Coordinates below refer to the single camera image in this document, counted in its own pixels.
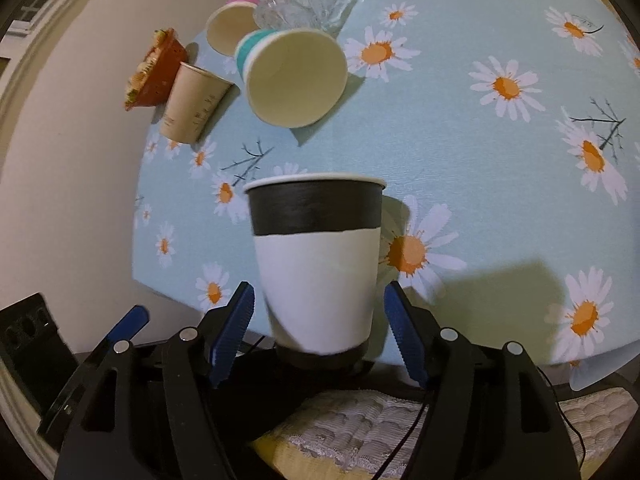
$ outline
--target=food in basket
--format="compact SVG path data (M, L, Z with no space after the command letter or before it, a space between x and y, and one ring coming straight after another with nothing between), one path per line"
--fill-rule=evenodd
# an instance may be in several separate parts
M153 45L127 83L125 110L164 103L169 98L180 62L187 61L187 57L172 28L156 30Z

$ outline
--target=white quilted fabric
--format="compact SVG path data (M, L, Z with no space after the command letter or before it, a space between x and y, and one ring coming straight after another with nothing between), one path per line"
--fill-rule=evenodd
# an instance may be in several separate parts
M626 390L612 388L561 402L561 408L584 439L587 457L582 477L588 478L619 442L638 405ZM305 454L332 458L344 471L360 467L373 473L408 431L419 410L418 402L372 390L328 391L304 402L271 434ZM426 410L383 477L402 476L425 415ZM580 458L578 437L568 431Z

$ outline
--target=light blue tablecloth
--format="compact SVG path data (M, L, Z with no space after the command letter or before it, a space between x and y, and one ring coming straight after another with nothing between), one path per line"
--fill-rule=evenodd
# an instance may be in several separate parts
M199 146L151 124L134 278L201 310L247 280L250 328L269 333L242 184L354 171L388 182L370 356L401 363L382 313L393 278L442 325L540 364L583 372L598 355L596 377L640 351L640 53L606 6L358 0L338 42L352 75L312 126L261 122L238 88ZM229 76L195 43L196 65Z

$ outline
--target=orange flower center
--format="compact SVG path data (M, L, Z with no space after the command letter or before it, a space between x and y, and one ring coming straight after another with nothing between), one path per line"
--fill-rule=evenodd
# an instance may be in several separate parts
M400 272L413 276L427 261L427 247L418 237L398 236L389 244L385 260Z
M571 330L583 337L593 328L598 320L598 309L593 301L583 301L576 307L574 312L574 322L571 323Z
M220 291L220 287L217 283L209 283L207 287L207 297L211 304L216 304L222 298L222 292Z
M579 38L580 40L584 38L584 32L580 27L574 25L571 22L566 22L564 24L564 28L571 34L574 38Z
M231 186L223 182L222 186L220 186L220 190L218 191L218 199L223 204L228 204L231 202L231 199L234 197L234 190L231 189Z
M582 143L582 158L587 168L594 173L600 173L604 170L604 158L600 155L600 150L588 140Z
M391 48L391 42L378 42L371 43L362 49L360 58L367 64L377 65L385 62L387 59L391 59L394 56L394 51Z
M499 77L494 81L494 90L507 100L515 99L520 95L520 87L509 77Z

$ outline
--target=black cable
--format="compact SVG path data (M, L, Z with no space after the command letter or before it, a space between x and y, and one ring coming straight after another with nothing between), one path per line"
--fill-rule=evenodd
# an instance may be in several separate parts
M549 378L546 376L546 374L542 371L542 368L540 368L539 366L536 367L538 369L538 371L542 374L542 376L545 378L546 383L549 385L549 387L551 388L552 393L554 394L554 399L556 400L556 406L558 407L558 411L560 412L560 415L562 415L562 418L564 418L564 421L566 422L567 426L569 428L571 428L571 430L578 436L578 440L580 440L580 447L582 448L582 459L580 460L580 465L578 466L578 469L582 469L582 464L584 464L584 459L587 457L587 448L584 445L584 440L582 439L582 435L580 434L580 431L576 430L574 428L574 425L571 423L571 421L566 417L566 415L564 414L564 412L560 409L560 401L558 400L558 395L556 394L556 389L554 388L553 384L551 384L551 381L549 380Z
M391 461L396 457L398 452L402 449L402 446L404 446L406 441L409 439L411 434L414 432L415 427L418 425L418 422L420 422L420 419L422 418L422 414L424 413L424 409L427 407L427 398L428 398L428 393L425 392L424 400L422 401L422 406L420 407L420 411L418 412L418 416L415 417L414 423L411 425L411 427L409 428L409 431L406 432L404 437L402 437L400 442L398 442L398 445L394 448L394 450L389 454L388 457L386 457L386 460L380 466L380 469L378 469L376 471L375 475L373 475L371 477L371 480L379 480L379 478L382 476L382 473L385 472L385 469L387 467L389 467L389 464L391 464Z
M251 346L251 348L249 348L249 349L245 352L245 354L244 354L244 355L250 354L250 353L251 353L251 352L253 352L256 348L258 348L258 345L259 345L261 342L263 342L263 341L264 341L264 338L265 338L265 337L266 337L266 336L265 336L265 335L263 335L260 339L258 339L258 341L256 341L256 342Z

